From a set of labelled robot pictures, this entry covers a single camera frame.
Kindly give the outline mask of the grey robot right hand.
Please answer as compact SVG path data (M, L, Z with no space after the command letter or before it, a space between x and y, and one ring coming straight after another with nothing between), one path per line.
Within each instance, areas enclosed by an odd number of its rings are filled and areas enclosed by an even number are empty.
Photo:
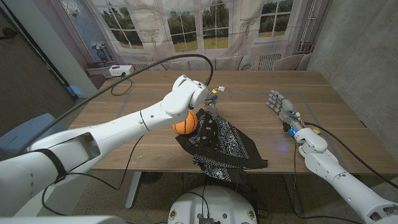
M273 109L282 121L283 130L290 136L305 128L300 113L292 102L278 91L271 90L266 105Z

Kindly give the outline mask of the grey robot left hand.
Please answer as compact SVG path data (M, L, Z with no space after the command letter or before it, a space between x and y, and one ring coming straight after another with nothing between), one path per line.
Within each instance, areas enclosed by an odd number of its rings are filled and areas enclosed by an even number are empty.
M217 100L218 95L210 92L204 101L204 105L213 119L217 119L218 117L218 109L216 107Z

